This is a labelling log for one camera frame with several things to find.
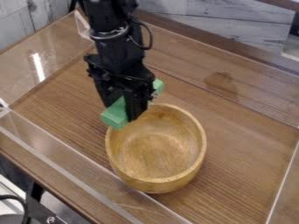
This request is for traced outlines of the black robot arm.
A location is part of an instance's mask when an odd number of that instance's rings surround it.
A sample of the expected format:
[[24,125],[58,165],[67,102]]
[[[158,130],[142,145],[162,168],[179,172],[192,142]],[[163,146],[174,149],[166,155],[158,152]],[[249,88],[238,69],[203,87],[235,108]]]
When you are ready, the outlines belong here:
[[111,107],[126,101],[126,115],[134,121],[154,99],[155,75],[144,65],[148,26],[135,16],[136,0],[82,0],[88,17],[88,36],[98,52],[84,56],[100,99]]

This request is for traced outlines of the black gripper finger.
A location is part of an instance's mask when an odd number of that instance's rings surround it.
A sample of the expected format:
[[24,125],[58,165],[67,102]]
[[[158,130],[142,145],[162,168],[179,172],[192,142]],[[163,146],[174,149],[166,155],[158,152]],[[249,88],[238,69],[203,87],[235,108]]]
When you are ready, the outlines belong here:
[[106,80],[102,75],[94,75],[92,78],[100,100],[108,108],[123,95],[122,89],[118,86],[118,80],[115,78],[108,78]]
[[126,115],[130,122],[136,120],[147,111],[148,102],[155,98],[154,93],[155,87],[152,82],[134,82],[124,88]]

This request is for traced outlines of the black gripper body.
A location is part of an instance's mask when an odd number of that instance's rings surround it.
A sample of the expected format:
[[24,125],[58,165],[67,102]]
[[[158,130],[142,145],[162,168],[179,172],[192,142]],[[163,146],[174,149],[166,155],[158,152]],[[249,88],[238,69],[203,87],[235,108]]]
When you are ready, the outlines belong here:
[[96,54],[84,58],[91,77],[102,75],[106,80],[115,78],[122,92],[134,82],[155,81],[155,75],[144,65],[146,51],[152,48],[154,37],[144,45],[143,29],[152,34],[140,20],[124,20],[118,24],[90,23],[88,34],[98,50]]

